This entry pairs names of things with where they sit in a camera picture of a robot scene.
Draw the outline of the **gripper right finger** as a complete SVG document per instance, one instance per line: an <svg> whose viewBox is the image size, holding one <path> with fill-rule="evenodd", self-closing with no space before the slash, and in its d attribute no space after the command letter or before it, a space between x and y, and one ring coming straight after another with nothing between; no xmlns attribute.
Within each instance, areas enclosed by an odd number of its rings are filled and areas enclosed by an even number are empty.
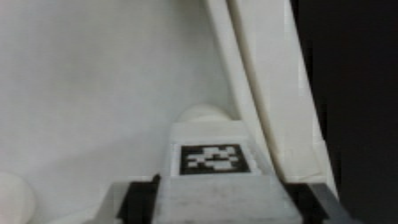
<svg viewBox="0 0 398 224"><path fill-rule="evenodd" d="M302 224L362 224L325 183L286 183L284 189L302 215Z"/></svg>

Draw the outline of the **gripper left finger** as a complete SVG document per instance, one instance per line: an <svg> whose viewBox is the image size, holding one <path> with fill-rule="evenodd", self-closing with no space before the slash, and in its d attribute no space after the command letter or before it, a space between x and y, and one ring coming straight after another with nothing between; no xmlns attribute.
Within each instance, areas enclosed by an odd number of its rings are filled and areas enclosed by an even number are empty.
<svg viewBox="0 0 398 224"><path fill-rule="evenodd" d="M99 207L99 224L151 224L159 175L113 183Z"/></svg>

